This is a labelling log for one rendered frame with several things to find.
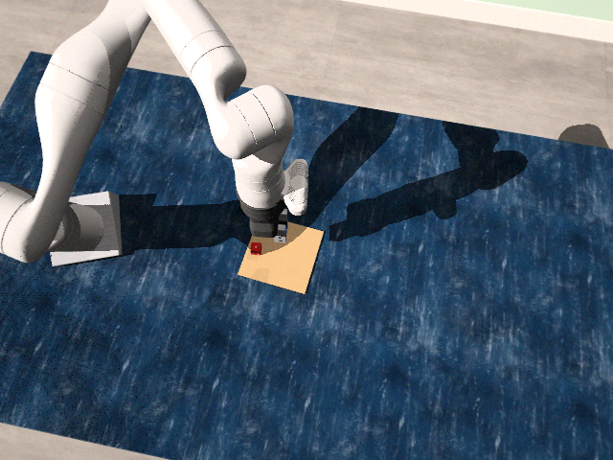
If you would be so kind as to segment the red die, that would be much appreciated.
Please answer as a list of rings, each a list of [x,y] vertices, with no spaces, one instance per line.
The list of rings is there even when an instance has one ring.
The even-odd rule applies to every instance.
[[[252,255],[260,255],[261,254],[261,243],[260,242],[252,242],[251,243],[251,254]]]

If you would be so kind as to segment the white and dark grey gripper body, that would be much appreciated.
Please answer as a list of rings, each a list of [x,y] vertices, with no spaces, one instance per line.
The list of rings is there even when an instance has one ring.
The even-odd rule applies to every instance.
[[[274,238],[278,233],[279,215],[285,204],[290,213],[303,215],[307,210],[308,166],[305,159],[295,159],[271,189],[256,192],[240,185],[236,178],[236,193],[241,209],[250,218],[254,237]]]

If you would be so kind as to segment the tan square mat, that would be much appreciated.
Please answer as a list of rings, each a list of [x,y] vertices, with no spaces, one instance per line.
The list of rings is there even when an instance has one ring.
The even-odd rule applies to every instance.
[[[252,235],[238,275],[305,294],[324,232],[287,222],[286,242]],[[251,242],[261,254],[251,254]]]

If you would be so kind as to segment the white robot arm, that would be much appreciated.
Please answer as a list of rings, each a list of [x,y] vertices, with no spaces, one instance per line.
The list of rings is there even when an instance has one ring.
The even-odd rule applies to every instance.
[[[197,89],[216,146],[232,158],[240,185],[261,192],[280,181],[294,128],[291,103],[273,85],[225,102],[244,82],[246,66],[200,1],[109,0],[95,21],[57,48],[37,88],[41,180],[37,192],[0,182],[0,253],[33,263],[46,252],[87,251],[102,240],[101,215],[69,199],[151,19]]]

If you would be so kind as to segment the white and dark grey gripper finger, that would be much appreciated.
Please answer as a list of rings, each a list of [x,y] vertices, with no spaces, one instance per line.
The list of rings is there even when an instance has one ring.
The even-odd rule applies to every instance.
[[[287,224],[287,209],[284,209],[283,212],[279,215],[279,224],[283,224],[288,227]]]
[[[278,224],[278,233],[277,236],[274,237],[274,242],[286,242],[285,225]]]

